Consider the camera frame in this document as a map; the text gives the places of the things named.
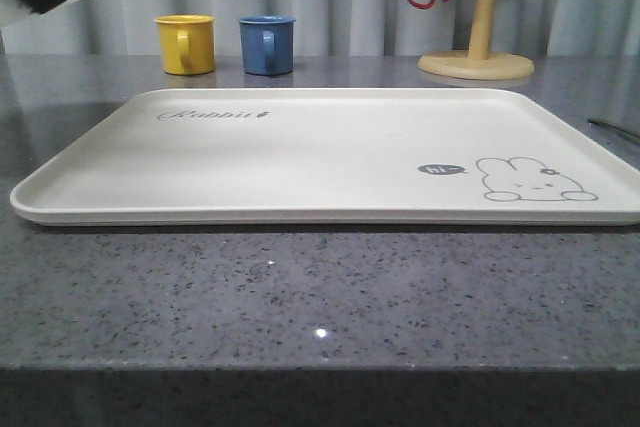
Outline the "silver metal fork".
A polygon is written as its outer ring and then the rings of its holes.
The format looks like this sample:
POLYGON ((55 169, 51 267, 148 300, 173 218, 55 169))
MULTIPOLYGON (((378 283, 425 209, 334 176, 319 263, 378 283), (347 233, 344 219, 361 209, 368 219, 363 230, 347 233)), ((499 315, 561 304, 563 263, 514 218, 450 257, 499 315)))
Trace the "silver metal fork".
POLYGON ((596 117, 590 117, 587 119, 587 122, 589 124, 592 125, 596 125, 596 126, 600 126, 606 129, 610 129, 610 130, 614 130, 618 133, 621 133, 623 135, 629 136, 631 138, 634 138, 636 140, 640 139, 640 133, 636 130, 630 129, 630 128, 626 128, 623 127, 617 123, 602 119, 602 118, 596 118, 596 117))

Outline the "cream rabbit serving tray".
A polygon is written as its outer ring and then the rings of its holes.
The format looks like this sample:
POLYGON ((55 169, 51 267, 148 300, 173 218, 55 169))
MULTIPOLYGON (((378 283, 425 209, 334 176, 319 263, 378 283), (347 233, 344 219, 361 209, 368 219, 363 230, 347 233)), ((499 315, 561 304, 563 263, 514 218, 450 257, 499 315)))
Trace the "cream rabbit serving tray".
POLYGON ((45 225, 633 225, 639 173, 496 89, 171 89, 20 182, 45 225))

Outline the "blue enamel mug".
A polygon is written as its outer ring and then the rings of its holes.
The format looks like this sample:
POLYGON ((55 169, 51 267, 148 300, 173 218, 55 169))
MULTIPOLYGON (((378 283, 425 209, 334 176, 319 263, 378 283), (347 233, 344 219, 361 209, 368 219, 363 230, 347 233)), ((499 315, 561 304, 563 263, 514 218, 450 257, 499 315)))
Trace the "blue enamel mug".
POLYGON ((239 19, 244 71, 279 76, 293 71, 296 19, 284 15, 245 16, 239 19))

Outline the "grey pleated curtain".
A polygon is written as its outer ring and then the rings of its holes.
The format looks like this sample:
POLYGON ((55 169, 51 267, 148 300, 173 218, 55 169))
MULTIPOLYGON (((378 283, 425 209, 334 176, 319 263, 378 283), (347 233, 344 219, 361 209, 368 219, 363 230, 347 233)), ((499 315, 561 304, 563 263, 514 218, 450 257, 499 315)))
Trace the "grey pleated curtain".
MULTIPOLYGON (((154 20, 166 14, 215 18, 218 55, 240 51, 245 15, 293 16, 299 55, 421 55, 462 49, 476 0, 83 0, 2 29, 9 54, 155 54, 154 20)), ((525 56, 635 55, 639 0, 496 0, 492 47, 525 56)))

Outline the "yellow enamel mug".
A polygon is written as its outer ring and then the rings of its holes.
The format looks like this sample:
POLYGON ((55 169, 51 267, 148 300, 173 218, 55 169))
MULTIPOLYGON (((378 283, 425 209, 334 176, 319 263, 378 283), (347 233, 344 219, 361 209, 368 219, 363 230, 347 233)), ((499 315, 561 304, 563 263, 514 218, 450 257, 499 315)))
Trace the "yellow enamel mug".
POLYGON ((212 16, 196 14, 154 19, 166 73, 190 76, 215 70, 214 20, 212 16))

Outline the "wooden mug tree stand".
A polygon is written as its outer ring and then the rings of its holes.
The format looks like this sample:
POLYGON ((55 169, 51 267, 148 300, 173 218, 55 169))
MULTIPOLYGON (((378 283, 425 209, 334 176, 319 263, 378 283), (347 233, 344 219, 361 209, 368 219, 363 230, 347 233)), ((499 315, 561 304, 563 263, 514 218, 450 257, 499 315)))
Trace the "wooden mug tree stand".
POLYGON ((428 73, 471 80, 523 79, 534 73, 534 63, 515 54, 491 52, 496 0, 476 0, 467 50, 423 55, 417 66, 428 73))

